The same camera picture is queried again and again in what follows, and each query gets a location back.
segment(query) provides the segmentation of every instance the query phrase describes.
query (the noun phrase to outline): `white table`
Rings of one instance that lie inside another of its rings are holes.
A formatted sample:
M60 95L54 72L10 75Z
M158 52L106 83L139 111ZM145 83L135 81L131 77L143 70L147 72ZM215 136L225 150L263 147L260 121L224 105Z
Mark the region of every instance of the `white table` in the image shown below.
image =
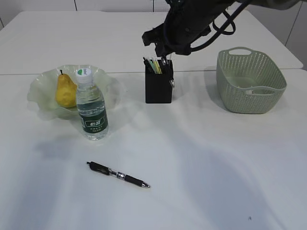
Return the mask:
M226 111L214 71L175 73L171 104L144 103L141 73L110 74L110 136L96 142L27 102L35 75L1 76L0 229L306 229L307 72L282 72L263 115Z
M144 72L142 57L154 56L154 45L144 47L141 36L164 19L165 12L22 12L0 31L0 74L42 73L66 64L91 64L109 73ZM173 55L175 71L215 70L218 52L237 46L265 52L280 69L303 67L248 11L237 17L236 28L233 36L222 35L189 57Z

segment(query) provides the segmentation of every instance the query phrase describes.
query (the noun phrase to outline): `plastic bottle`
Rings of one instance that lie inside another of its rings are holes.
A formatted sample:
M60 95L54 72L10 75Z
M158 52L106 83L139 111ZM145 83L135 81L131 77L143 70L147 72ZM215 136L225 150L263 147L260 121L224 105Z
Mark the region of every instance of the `plastic bottle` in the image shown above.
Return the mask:
M84 135L90 140L99 140L108 132L106 105L104 97L94 83L92 71L88 68L76 72L78 88L76 104Z

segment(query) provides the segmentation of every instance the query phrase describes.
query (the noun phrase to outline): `glass bowl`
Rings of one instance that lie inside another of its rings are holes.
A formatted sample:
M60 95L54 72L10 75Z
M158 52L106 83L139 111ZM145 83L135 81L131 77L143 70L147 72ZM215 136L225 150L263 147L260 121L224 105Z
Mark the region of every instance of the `glass bowl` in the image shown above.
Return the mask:
M108 86L112 83L112 78L108 76L102 69L99 69L91 65L64 65L58 68L52 69L47 72L43 72L31 83L30 89L27 95L27 99L30 102L37 103L40 110L43 112L51 112L58 117L74 116L78 114L77 107L63 108L58 105L55 100L58 76L63 73L70 76L71 80L77 84L75 72L81 68L90 68L94 76L94 82L100 88L106 101L106 108L108 109L109 100Z

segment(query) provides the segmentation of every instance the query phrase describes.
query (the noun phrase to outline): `yellow pear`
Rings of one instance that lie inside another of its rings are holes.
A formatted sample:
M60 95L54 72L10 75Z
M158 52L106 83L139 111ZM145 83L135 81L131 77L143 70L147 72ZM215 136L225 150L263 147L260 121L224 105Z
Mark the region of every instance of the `yellow pear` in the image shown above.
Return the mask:
M76 106L76 91L77 85L73 83L67 74L61 74L58 77L58 85L56 92L57 103L64 108L71 108Z

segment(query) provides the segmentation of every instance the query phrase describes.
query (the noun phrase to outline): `green basket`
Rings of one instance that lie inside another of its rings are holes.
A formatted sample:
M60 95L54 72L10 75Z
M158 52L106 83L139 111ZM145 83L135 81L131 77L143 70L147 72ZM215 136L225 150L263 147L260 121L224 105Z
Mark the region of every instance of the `green basket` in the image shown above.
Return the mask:
M250 54L230 54L231 50L247 50ZM219 52L216 81L225 107L242 114L263 114L271 110L287 86L269 56L245 47Z

